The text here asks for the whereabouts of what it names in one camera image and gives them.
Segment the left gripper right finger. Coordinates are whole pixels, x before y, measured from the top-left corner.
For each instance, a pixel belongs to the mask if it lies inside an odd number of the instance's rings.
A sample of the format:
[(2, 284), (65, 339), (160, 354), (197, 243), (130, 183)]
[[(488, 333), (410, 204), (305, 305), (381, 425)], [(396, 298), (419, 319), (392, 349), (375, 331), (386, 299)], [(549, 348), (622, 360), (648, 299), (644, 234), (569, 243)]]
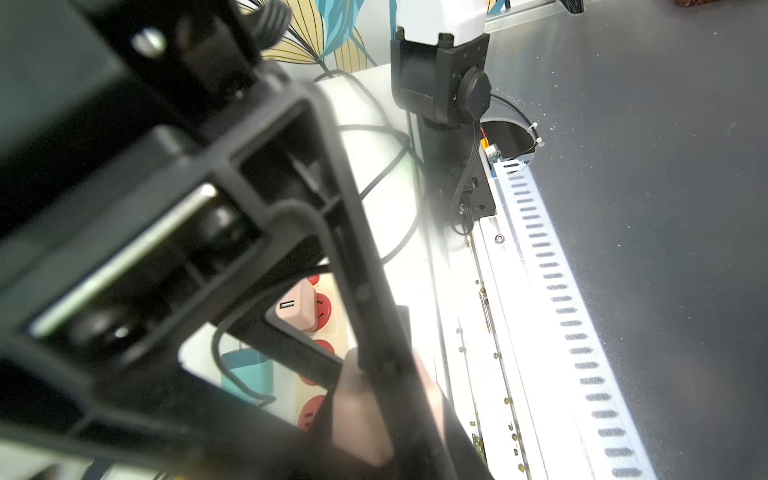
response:
[(327, 150), (323, 167), (339, 196), (327, 214), (302, 200), (277, 201), (269, 222), (295, 221), (320, 241), (358, 342), (333, 389), (330, 447), (387, 479), (490, 478), (407, 339), (329, 102), (311, 82), (292, 89)]

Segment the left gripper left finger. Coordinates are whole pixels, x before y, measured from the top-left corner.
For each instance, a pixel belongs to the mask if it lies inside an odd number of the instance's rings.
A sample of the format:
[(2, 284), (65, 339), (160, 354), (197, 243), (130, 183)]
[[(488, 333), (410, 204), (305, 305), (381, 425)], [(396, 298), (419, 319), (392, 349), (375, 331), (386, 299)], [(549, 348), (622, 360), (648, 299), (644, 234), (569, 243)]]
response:
[[(263, 294), (227, 305), (196, 295), (179, 308), (179, 329), (193, 339), (181, 350), (180, 361), (193, 374), (212, 384), (216, 399), (204, 413), (216, 415), (205, 433), (229, 435), (212, 443), (208, 453), (194, 451), (180, 462), (179, 472), (191, 479), (381, 479), (383, 476), (360, 460), (330, 447), (331, 413), (309, 432), (295, 424), (292, 406), (294, 382), (312, 344), (305, 332), (276, 315), (276, 305), (288, 291)], [(274, 362), (274, 400), (255, 405), (224, 390), (226, 375), (255, 398), (223, 365), (221, 355), (251, 348)]]

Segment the small pink plug adapter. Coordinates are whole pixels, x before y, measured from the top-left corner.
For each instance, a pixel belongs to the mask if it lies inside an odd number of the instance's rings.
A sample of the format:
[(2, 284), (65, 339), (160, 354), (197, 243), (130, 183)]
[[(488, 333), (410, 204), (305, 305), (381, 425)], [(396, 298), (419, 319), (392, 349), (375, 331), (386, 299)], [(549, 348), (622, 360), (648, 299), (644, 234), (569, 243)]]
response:
[(316, 291), (307, 280), (295, 284), (276, 305), (277, 317), (303, 332), (312, 332), (317, 326)]

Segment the beige red power strip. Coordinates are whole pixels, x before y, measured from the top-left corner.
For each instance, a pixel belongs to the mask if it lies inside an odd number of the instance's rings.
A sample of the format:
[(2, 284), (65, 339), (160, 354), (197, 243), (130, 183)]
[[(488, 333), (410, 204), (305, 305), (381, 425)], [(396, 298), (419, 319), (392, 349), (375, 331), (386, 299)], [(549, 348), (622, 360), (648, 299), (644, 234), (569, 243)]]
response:
[(332, 397), (341, 365), (348, 351), (357, 345), (346, 308), (330, 274), (314, 275), (301, 283), (315, 293), (315, 326), (305, 336), (312, 344), (303, 368), (294, 382), (294, 420), (303, 432), (320, 425), (330, 415)]

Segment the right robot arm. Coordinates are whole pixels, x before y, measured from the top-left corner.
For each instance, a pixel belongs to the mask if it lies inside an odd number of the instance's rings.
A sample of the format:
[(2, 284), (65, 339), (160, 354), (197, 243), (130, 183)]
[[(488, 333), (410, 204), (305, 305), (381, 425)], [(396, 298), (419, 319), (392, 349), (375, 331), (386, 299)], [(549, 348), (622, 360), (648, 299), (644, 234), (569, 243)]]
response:
[(415, 117), (435, 218), (459, 235), (495, 210), (480, 154), (491, 103), (487, 13), (484, 1), (391, 4), (393, 97)]

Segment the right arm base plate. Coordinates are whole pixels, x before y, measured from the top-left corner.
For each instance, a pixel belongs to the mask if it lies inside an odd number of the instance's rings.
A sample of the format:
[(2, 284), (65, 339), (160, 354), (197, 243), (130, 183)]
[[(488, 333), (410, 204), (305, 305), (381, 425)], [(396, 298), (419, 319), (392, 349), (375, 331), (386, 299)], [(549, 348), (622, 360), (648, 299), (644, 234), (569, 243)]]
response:
[(469, 235), (481, 218), (496, 214), (496, 204), (486, 174), (487, 158), (476, 148), (468, 158), (449, 197), (447, 221), (450, 229)]

